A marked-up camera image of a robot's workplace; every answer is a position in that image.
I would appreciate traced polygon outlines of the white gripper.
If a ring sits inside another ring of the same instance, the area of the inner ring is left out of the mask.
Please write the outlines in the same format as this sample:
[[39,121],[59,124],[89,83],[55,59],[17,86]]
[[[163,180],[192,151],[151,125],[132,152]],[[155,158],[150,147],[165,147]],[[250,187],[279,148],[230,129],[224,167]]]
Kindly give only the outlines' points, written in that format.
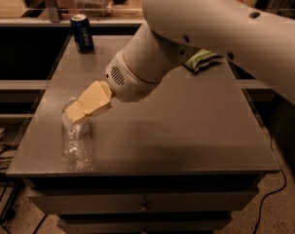
[[110,107],[113,96],[122,102],[140,101],[158,87],[158,83],[143,81],[135,75],[126,64],[122,52],[118,52],[110,61],[105,75],[107,82],[93,82],[66,108],[66,121],[69,124],[81,123],[88,116],[102,113]]

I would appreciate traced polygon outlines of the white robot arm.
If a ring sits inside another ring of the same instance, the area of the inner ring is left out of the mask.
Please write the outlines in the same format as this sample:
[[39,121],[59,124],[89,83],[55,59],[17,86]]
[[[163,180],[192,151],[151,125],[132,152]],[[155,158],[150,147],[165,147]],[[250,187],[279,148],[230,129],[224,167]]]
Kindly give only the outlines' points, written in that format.
[[295,105],[295,19],[238,0],[142,0],[145,22],[62,113],[73,125],[105,111],[113,98],[139,101],[198,49],[210,50]]

